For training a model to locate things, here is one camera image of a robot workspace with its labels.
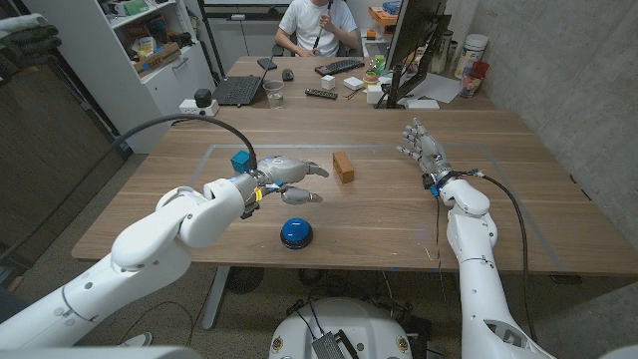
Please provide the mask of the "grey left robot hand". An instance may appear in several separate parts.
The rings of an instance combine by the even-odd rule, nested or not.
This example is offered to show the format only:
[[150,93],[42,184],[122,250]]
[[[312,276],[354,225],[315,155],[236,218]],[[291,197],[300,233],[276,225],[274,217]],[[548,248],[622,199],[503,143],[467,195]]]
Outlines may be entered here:
[[249,177],[256,180],[254,189],[257,192],[257,200],[271,192],[279,192],[281,199],[288,204],[321,202],[321,195],[293,186],[308,175],[323,178],[329,176],[326,170],[312,161],[276,156],[259,161],[256,171]]

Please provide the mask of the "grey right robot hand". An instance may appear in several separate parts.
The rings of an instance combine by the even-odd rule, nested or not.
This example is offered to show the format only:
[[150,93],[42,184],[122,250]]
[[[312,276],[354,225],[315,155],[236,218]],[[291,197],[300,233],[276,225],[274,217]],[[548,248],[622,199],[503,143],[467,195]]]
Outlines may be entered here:
[[411,148],[396,147],[396,150],[419,164],[426,176],[426,188],[441,188],[455,176],[443,146],[428,133],[417,118],[413,118],[413,124],[406,126],[402,135]]

